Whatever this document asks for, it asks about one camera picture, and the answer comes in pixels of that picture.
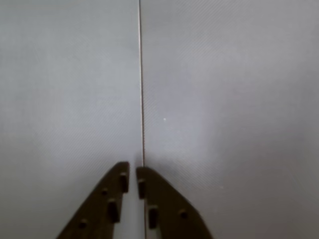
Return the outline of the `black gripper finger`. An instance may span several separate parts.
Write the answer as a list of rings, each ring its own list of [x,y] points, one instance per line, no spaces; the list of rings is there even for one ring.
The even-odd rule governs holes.
[[[196,208],[158,172],[138,167],[136,176],[150,230],[159,230],[162,239],[213,238]]]
[[[120,222],[123,195],[129,191],[130,165],[115,164],[67,223],[59,239],[112,239]]]

